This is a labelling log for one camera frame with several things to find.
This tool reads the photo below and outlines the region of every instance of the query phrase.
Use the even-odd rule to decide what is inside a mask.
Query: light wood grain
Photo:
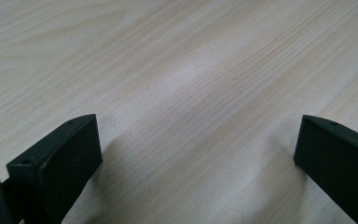
[[[358,1],[0,1],[0,178],[97,114],[63,223],[352,223],[293,163],[303,114],[358,132]]]

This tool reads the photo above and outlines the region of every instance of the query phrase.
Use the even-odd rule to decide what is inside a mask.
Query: table surface
[[[0,1],[0,179],[86,114],[63,223],[352,223],[293,155],[304,114],[358,132],[358,1]]]

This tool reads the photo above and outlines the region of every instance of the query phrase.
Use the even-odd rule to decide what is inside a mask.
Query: wooden table
[[[358,1],[0,1],[0,179],[90,113],[63,223],[352,223],[293,155],[303,114],[358,132]]]

